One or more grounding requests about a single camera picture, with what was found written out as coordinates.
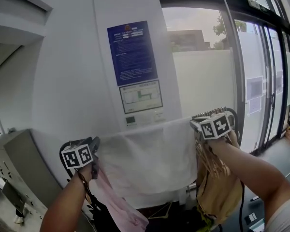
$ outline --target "pink cloth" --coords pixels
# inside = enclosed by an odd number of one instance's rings
[[[119,230],[121,232],[144,232],[148,225],[147,218],[115,194],[101,168],[96,183],[104,196],[103,200],[99,201],[107,207]]]

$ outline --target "blue poster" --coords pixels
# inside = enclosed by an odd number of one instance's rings
[[[107,29],[117,85],[157,79],[147,21]]]

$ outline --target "white cloth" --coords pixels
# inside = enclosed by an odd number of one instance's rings
[[[269,219],[266,232],[290,232],[290,199],[279,207]]]
[[[98,156],[120,197],[174,191],[197,178],[191,118],[101,138]]]

